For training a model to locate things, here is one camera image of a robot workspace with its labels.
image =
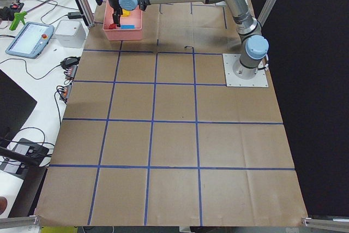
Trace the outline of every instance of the black device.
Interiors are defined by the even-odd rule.
[[[10,7],[3,7],[0,9],[0,19],[12,21],[15,18],[15,13],[20,12],[24,3],[19,1],[12,2]]]

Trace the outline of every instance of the blue joint cap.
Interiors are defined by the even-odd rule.
[[[119,4],[123,9],[127,11],[132,11],[137,8],[138,1],[137,0],[119,0]]]
[[[260,60],[265,57],[268,49],[268,40],[261,35],[253,35],[246,42],[246,52],[254,60]]]

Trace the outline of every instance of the power adapter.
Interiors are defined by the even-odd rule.
[[[80,12],[68,12],[68,18],[69,19],[80,19],[82,18],[82,15]]]

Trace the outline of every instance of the tablet screen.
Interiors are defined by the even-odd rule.
[[[11,47],[10,51],[30,54],[41,39],[41,35],[45,33],[48,26],[29,25],[20,35],[16,43]]]

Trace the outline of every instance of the black curtain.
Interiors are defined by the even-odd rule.
[[[349,1],[277,0],[262,33],[308,214],[349,217]]]

